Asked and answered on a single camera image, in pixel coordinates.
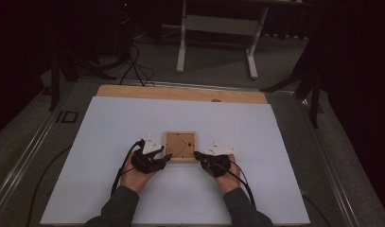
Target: white board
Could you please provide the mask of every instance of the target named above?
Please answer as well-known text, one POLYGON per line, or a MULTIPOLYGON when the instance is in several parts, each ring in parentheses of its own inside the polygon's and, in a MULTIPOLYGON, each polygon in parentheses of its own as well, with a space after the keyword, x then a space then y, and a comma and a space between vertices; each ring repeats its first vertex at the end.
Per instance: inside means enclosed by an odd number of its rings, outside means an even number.
MULTIPOLYGON (((149 134, 195 131, 198 150, 236 149, 257 209, 274 224, 309 223, 271 105, 125 97, 92 99, 41 224, 81 224, 110 197, 128 149, 149 134)), ((134 224, 230 224, 222 195, 200 164, 168 164, 140 194, 134 224)))

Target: table leg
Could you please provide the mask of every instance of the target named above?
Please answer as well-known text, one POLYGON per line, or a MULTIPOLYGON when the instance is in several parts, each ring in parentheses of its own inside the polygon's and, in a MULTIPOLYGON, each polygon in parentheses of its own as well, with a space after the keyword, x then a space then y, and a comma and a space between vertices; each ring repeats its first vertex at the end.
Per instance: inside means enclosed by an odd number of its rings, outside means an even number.
POLYGON ((186 27, 185 27, 185 17, 186 17, 186 0, 183 0, 183 18, 181 20, 181 44, 180 44, 180 52, 178 53, 178 60, 177 60, 177 73, 182 73, 184 71, 184 62, 185 62, 185 49, 186 49, 186 43, 185 43, 185 33, 186 33, 186 27))
POLYGON ((246 57, 248 59, 249 72, 252 79, 257 79, 256 65, 254 63, 254 50, 256 49, 257 42, 259 41, 260 34, 262 32, 263 25, 265 24, 266 15, 269 11, 269 8, 264 8, 260 17, 259 24, 257 25, 256 32, 254 34, 254 42, 251 45, 251 48, 246 49, 246 57))

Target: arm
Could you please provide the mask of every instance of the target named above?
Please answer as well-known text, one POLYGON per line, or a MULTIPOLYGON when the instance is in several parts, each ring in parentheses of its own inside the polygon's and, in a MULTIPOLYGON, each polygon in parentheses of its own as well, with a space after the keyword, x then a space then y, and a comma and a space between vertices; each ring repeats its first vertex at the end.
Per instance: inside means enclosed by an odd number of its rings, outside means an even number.
POLYGON ((228 192, 223 198, 230 213, 233 226, 272 226, 271 220, 254 208, 241 188, 228 192))
MULTIPOLYGON (((236 162, 233 154, 229 155, 229 159, 232 163, 236 162)), ((231 165, 230 171, 238 177, 240 176, 240 169, 236 165, 231 165)), ((224 194, 223 198, 230 213, 233 226, 272 226, 271 220, 258 212, 251 204, 245 192, 240 188, 239 180, 228 173, 217 177, 215 180, 224 194)))
POLYGON ((88 220, 84 227, 127 227, 131 226, 133 214, 139 202, 138 194, 142 192, 148 180, 155 173, 145 174, 128 161, 121 176, 120 186, 101 209, 101 215, 88 220))

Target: dark background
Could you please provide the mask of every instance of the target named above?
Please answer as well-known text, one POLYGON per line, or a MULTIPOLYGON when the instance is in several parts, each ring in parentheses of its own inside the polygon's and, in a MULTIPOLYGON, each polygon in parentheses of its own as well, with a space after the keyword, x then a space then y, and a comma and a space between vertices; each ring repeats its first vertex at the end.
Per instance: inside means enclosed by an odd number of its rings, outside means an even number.
MULTIPOLYGON (((180 23, 180 2, 139 1, 133 19, 159 38, 160 24, 180 23)), ((85 59, 115 54, 115 6, 99 0, 0 1, 0 130, 44 88, 39 75, 50 68, 56 44, 85 59)), ((263 32, 310 38, 294 74, 322 75, 322 88, 385 207, 385 1, 331 7, 325 15, 271 9, 263 32)))

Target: table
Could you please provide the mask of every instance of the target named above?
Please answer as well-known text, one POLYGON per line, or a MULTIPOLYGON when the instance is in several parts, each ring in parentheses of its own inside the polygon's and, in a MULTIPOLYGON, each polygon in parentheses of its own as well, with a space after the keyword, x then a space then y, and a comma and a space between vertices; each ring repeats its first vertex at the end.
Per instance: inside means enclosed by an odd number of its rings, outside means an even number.
MULTIPOLYGON (((259 37, 266 20, 267 13, 269 11, 269 4, 302 4, 301 0, 289 1, 289 0, 261 0, 261 1, 245 1, 256 2, 263 4, 263 9, 258 12, 260 14, 259 20, 241 20, 231 18, 220 18, 203 15, 191 15, 186 11, 186 2, 183 0, 183 14, 181 21, 181 44, 180 51, 177 60, 177 72, 182 73, 184 71, 186 42, 185 35, 187 30, 208 31, 217 33, 247 35, 253 37, 253 42, 250 48, 246 49, 246 57, 248 61, 249 71, 252 79, 257 79, 256 65, 254 62, 254 51, 256 49, 259 37)), ((244 1, 237 1, 231 4, 240 4, 244 1)))
MULTIPOLYGON (((198 150, 213 139, 241 148, 240 153, 236 152, 236 161, 247 175, 258 210, 275 224, 309 223, 271 106, 266 103, 265 96, 258 92, 100 87, 83 119, 41 224, 81 224, 98 215, 110 196, 127 146, 147 131, 158 135, 164 128, 196 131, 198 150), (213 99, 222 102, 207 102, 213 99), (242 151, 258 150, 257 143, 266 148, 258 152, 242 151)), ((133 219, 134 224, 147 225, 230 222, 217 186, 199 164, 168 164, 141 194, 133 219)))

